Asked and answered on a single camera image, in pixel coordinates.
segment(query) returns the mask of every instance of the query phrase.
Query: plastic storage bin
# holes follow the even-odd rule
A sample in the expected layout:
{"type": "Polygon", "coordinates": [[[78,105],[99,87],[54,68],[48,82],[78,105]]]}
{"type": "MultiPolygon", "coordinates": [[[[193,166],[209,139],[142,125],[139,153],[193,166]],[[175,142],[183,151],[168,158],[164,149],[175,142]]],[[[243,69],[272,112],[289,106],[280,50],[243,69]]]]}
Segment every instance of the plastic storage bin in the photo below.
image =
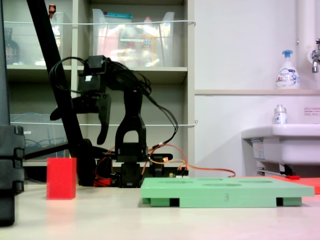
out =
{"type": "MultiPolygon", "coordinates": [[[[72,26],[62,25],[62,23],[70,23],[70,20],[63,12],[56,12],[52,18],[51,25],[60,56],[65,58],[71,56],[72,26]]],[[[17,44],[19,52],[17,60],[7,60],[7,64],[46,65],[33,24],[4,23],[4,27],[11,29],[11,39],[17,44]]],[[[63,64],[70,65],[70,61],[67,60],[63,64]]]]}
{"type": "Polygon", "coordinates": [[[163,23],[108,25],[104,13],[93,9],[93,54],[104,55],[127,67],[175,67],[173,36],[175,13],[167,12],[163,23]]]}
{"type": "MultiPolygon", "coordinates": [[[[61,119],[57,121],[50,121],[49,114],[38,114],[32,112],[10,114],[10,121],[11,125],[23,127],[26,153],[67,141],[61,119]]],[[[66,151],[59,151],[36,159],[40,160],[54,157],[62,158],[66,156],[66,151]]]]}

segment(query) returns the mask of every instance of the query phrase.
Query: sink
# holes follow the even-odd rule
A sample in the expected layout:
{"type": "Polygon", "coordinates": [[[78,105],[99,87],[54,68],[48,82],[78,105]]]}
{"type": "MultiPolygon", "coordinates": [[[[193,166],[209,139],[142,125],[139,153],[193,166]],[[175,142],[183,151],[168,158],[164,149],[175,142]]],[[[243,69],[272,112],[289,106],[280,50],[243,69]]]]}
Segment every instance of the sink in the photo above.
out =
{"type": "Polygon", "coordinates": [[[259,162],[320,165],[320,124],[273,124],[241,133],[259,162]]]}

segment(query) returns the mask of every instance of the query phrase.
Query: green foam board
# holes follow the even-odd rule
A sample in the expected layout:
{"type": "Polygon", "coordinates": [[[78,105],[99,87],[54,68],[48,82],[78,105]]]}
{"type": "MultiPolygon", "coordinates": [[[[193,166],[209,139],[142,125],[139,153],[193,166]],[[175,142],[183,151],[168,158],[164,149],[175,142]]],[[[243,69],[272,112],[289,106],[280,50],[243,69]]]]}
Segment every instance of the green foam board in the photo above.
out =
{"type": "Polygon", "coordinates": [[[312,186],[269,177],[147,177],[141,186],[143,204],[181,208],[301,206],[301,197],[315,195],[312,186]]]}

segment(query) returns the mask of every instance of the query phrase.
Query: red object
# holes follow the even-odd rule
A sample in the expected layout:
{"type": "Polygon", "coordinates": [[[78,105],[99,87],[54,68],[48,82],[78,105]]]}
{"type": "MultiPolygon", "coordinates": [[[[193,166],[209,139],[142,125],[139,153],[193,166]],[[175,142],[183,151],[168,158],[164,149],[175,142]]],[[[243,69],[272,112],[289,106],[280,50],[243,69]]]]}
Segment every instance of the red object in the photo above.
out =
{"type": "Polygon", "coordinates": [[[108,186],[111,186],[111,184],[112,184],[111,178],[103,179],[99,177],[93,182],[93,186],[95,187],[108,187],[108,186]]]}
{"type": "Polygon", "coordinates": [[[46,199],[68,200],[76,197],[77,159],[48,158],[46,199]]]}
{"type": "Polygon", "coordinates": [[[285,176],[286,179],[290,179],[290,180],[299,180],[300,176],[285,176]]]}
{"type": "Polygon", "coordinates": [[[296,184],[302,184],[306,186],[314,187],[314,194],[320,194],[320,177],[307,177],[300,179],[288,179],[282,176],[269,176],[269,178],[279,179],[296,184]]]}

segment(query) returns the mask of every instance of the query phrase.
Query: shelf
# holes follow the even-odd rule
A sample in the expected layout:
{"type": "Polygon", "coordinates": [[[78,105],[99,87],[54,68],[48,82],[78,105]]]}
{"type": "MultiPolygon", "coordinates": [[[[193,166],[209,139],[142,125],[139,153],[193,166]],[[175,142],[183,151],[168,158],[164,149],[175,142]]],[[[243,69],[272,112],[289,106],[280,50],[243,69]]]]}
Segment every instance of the shelf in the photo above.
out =
{"type": "Polygon", "coordinates": [[[91,0],[91,4],[114,5],[183,5],[185,0],[91,0]]]}
{"type": "MultiPolygon", "coordinates": [[[[122,162],[113,162],[113,167],[114,168],[120,168],[122,162]]],[[[143,167],[145,165],[144,162],[139,162],[140,167],[143,167]]],[[[47,160],[44,159],[35,159],[35,160],[27,160],[23,162],[24,167],[46,167],[48,165],[47,160]]],[[[179,162],[173,162],[173,163],[168,163],[165,164],[164,166],[167,168],[177,168],[181,165],[179,162]]]]}
{"type": "Polygon", "coordinates": [[[282,89],[282,90],[219,90],[219,89],[199,89],[195,90],[196,96],[212,96],[212,95],[244,95],[244,96],[281,96],[281,95],[320,95],[320,90],[309,89],[282,89]]]}
{"type": "MultiPolygon", "coordinates": [[[[71,79],[71,66],[63,66],[66,79],[71,79]]],[[[49,83],[46,66],[39,65],[7,65],[10,83],[49,83]]]]}
{"type": "MultiPolygon", "coordinates": [[[[113,162],[112,166],[114,168],[119,168],[119,167],[121,167],[121,164],[122,164],[122,162],[113,162]]],[[[139,162],[139,164],[140,164],[140,167],[143,167],[145,165],[144,162],[139,162]]],[[[167,167],[167,168],[177,168],[180,165],[181,165],[180,162],[172,162],[172,163],[167,163],[164,166],[167,167]]]]}
{"type": "MultiPolygon", "coordinates": [[[[79,71],[83,71],[83,66],[78,66],[79,71]]],[[[133,71],[139,71],[152,84],[183,84],[185,82],[187,67],[131,67],[133,71]]]]}
{"type": "Polygon", "coordinates": [[[44,159],[30,159],[23,161],[22,165],[24,167],[46,167],[48,164],[44,159]]]}

